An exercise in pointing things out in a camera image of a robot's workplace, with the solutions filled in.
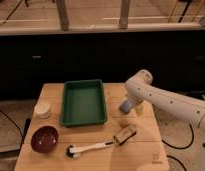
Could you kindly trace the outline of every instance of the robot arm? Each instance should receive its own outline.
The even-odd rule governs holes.
[[[202,129],[203,149],[199,170],[205,171],[205,101],[153,87],[150,85],[152,80],[153,77],[147,70],[140,70],[129,78],[125,83],[128,98],[120,106],[120,110],[129,113],[142,100],[147,100],[158,108]]]

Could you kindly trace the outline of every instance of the scrub brush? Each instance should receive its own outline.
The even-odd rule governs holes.
[[[76,147],[75,145],[70,145],[66,150],[66,154],[68,157],[76,158],[76,157],[79,157],[81,155],[81,153],[84,151],[88,151],[88,150],[92,150],[92,149],[108,148],[108,147],[113,146],[115,144],[115,142],[118,145],[122,145],[129,138],[134,136],[135,134],[136,134],[136,127],[133,125],[129,125],[129,126],[125,127],[123,130],[121,130],[120,132],[118,132],[114,136],[114,139],[111,141],[96,143],[96,144],[81,146],[81,147]]]

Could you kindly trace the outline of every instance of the bowl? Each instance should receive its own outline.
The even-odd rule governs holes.
[[[32,136],[31,147],[38,153],[51,152],[58,142],[58,131],[52,126],[39,128]]]

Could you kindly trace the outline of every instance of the wooden table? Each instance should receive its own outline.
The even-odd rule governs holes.
[[[51,104],[52,116],[32,121],[18,158],[16,171],[167,171],[169,164],[150,103],[143,101],[130,114],[118,110],[126,99],[124,84],[104,84],[108,121],[104,125],[66,128],[60,126],[63,84],[45,84],[39,99]],[[127,124],[137,126],[137,134],[122,146],[88,151],[77,159],[66,156],[70,144],[87,145],[110,140]],[[51,125],[59,132],[59,142],[49,154],[34,152],[30,146],[32,134],[40,127]]]

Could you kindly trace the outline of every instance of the green plastic tray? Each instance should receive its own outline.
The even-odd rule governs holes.
[[[103,124],[107,112],[101,80],[68,81],[64,85],[60,124],[66,127]]]

